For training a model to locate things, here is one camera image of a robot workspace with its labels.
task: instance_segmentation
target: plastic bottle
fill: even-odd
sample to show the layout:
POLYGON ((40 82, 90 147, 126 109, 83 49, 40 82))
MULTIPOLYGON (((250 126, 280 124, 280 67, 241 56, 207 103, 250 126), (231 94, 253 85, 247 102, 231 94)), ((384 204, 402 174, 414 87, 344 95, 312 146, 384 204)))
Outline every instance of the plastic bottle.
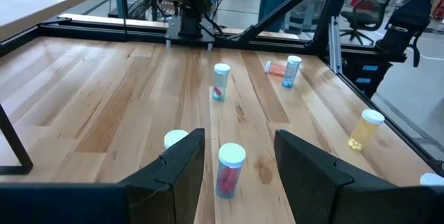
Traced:
POLYGON ((265 73, 266 74, 273 74, 278 76, 284 76, 286 67, 281 64, 275 64, 271 61, 267 61, 265 65, 265 73))
POLYGON ((287 58, 287 68, 285 69, 284 79, 282 80, 282 86, 292 88, 294 79, 299 70, 299 65, 302 62, 302 58, 291 55, 287 58))
POLYGON ((216 101, 225 100, 228 74, 230 74, 230 65, 223 63, 214 65, 213 99, 216 101))
POLYGON ((356 124, 355 130, 350 135, 348 145, 356 151, 362 151, 372 140, 376 129, 383 124, 384 116, 376 110, 364 110, 356 124))
POLYGON ((164 145, 165 149, 168 149, 176 142, 182 140, 184 137, 188 135, 188 132, 185 130, 171 130, 164 137, 164 145))
POLYGON ((246 153, 239 144, 226 143, 219 149, 216 193, 229 199, 234 196, 246 153))

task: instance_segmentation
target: white lid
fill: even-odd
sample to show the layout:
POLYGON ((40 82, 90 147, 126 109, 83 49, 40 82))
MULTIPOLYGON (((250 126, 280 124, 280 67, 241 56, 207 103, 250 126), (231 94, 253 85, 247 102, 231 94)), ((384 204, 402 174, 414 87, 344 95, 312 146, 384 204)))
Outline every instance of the white lid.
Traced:
POLYGON ((219 149, 219 161, 231 169, 241 167, 245 157, 245 150, 239 144, 226 143, 219 149))
POLYGON ((218 74, 223 74, 223 75, 228 74, 230 72, 230 65, 223 63, 215 64, 214 71, 217 72, 218 74))
POLYGON ((421 176, 422 186, 444 186, 444 178, 434 173, 425 173, 421 176))
POLYGON ((367 109, 364 110, 361 114, 362 118, 365 119, 369 123, 380 125, 386 119, 381 113, 376 110, 367 109))
POLYGON ((290 64, 296 64, 296 63, 302 62, 302 58, 299 58, 298 56, 290 55, 287 58, 287 62, 289 62, 290 64))
POLYGON ((265 65, 265 73, 268 73, 270 71, 271 67, 271 61, 267 61, 265 65))
POLYGON ((168 149, 188 135, 185 130, 171 130, 164 137, 165 148, 168 149))

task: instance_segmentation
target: office chair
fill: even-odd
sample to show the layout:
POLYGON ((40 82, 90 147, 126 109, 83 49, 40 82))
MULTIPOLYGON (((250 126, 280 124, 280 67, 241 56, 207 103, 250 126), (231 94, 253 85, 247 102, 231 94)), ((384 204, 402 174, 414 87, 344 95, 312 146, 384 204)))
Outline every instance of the office chair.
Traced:
POLYGON ((384 13, 390 0, 361 0, 358 2, 353 11, 342 11, 341 15, 350 23, 351 30, 341 30, 342 36, 350 35, 350 41, 357 38, 359 43, 362 43, 361 37, 370 40, 373 45, 373 40, 368 36, 360 33, 358 30, 376 31, 384 21, 384 13))

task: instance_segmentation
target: black metal frame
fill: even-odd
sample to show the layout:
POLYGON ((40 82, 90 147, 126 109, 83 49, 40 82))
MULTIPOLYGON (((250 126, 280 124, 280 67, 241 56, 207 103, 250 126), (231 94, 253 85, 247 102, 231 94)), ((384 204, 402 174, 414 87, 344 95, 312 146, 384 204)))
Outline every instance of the black metal frame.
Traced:
MULTIPOLYGON (((241 34, 225 34, 227 39, 222 39, 218 33, 215 33, 216 39, 214 47, 231 48, 231 49, 249 49, 255 51, 270 51, 280 53, 298 53, 304 55, 317 55, 319 58, 328 62, 325 58, 327 54, 328 43, 328 24, 332 16, 339 16, 343 2, 345 0, 327 0, 323 12, 321 14, 320 23, 316 29, 313 40, 291 40, 286 38, 262 37, 259 36, 269 24, 278 17, 283 16, 287 11, 292 9, 303 0, 287 0, 279 8, 273 11, 268 17, 264 18, 257 25, 250 27, 241 34)), ((22 33, 17 37, 11 38, 0 45, 0 57, 20 47, 21 45, 31 41, 38 36, 54 36, 69 37, 89 40, 103 41, 138 41, 138 42, 155 42, 165 43, 166 28, 128 26, 124 19, 123 25, 104 24, 84 21, 59 21, 54 24, 40 24, 33 30, 22 33)), ((189 42, 176 44, 190 45, 189 42)), ((385 56, 382 55, 373 46, 357 46, 351 44, 341 45, 341 55, 344 59, 371 59, 385 62, 404 62, 404 56, 385 56)), ((376 108, 369 98, 362 95, 360 91, 347 79, 339 74, 342 79, 367 105, 376 108)), ((437 173, 444 175, 441 162, 437 162, 430 157, 418 144, 416 144, 403 130, 395 125, 392 120, 387 118, 387 124, 409 145, 422 159, 426 161, 437 173)), ((22 163, 21 169, 6 169, 7 172, 28 173, 32 169, 32 162, 26 154, 20 140, 18 139, 12 125, 10 124, 3 109, 0 111, 1 130, 7 132, 8 142, 22 163)))

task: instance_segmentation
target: concrete floor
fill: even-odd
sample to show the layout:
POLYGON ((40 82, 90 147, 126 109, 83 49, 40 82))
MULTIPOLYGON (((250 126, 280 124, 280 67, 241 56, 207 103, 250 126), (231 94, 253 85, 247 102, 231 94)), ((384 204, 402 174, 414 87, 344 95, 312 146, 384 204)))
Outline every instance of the concrete floor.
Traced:
MULTIPOLYGON (((257 23, 260 0, 223 0, 217 23, 230 28, 248 28, 257 23)), ((70 13, 107 17, 116 8, 115 0, 88 0, 68 10, 70 13)), ((364 32, 373 40, 381 39, 384 24, 378 31, 364 32)), ((431 27, 442 27, 433 22, 431 27)), ((348 23, 340 19, 340 28, 348 23)), ((311 39, 311 33, 299 35, 311 39)), ((342 37, 343 43, 358 44, 342 37)), ((405 63, 393 63, 372 100, 436 159, 444 160, 444 35, 424 33, 418 41, 421 61, 413 68, 413 51, 407 50, 405 63)))

